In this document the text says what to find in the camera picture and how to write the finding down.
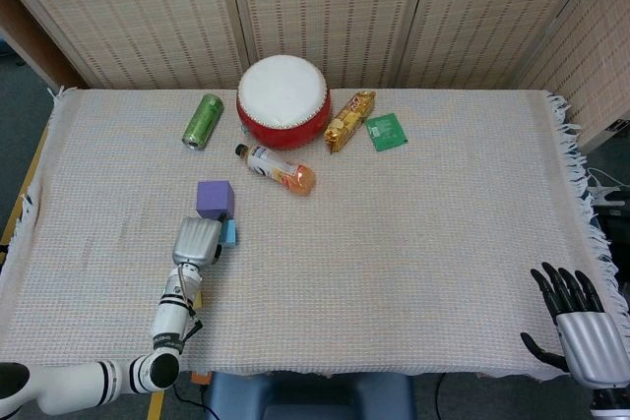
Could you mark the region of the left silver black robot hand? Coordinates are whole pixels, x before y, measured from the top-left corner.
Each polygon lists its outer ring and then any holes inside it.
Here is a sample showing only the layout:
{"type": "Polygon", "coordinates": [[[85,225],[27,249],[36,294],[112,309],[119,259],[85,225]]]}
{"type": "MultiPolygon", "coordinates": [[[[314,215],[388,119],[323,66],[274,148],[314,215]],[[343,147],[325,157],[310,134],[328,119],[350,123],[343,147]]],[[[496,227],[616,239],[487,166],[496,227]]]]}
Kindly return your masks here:
{"type": "Polygon", "coordinates": [[[217,219],[185,217],[173,245],[173,262],[177,266],[188,264],[197,268],[213,265],[226,246],[221,238],[226,223],[224,212],[217,219]]]}

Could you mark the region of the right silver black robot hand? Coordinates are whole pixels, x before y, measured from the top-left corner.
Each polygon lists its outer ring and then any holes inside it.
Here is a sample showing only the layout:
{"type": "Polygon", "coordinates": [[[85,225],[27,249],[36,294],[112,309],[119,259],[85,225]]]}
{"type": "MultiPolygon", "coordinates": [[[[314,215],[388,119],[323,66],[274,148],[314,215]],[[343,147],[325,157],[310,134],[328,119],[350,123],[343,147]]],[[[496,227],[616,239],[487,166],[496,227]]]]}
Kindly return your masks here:
{"type": "Polygon", "coordinates": [[[629,355],[612,317],[605,311],[592,281],[580,270],[551,264],[531,270],[556,328],[562,354],[543,350],[526,332],[520,334],[538,361],[573,377],[591,390],[629,386],[629,355]]]}

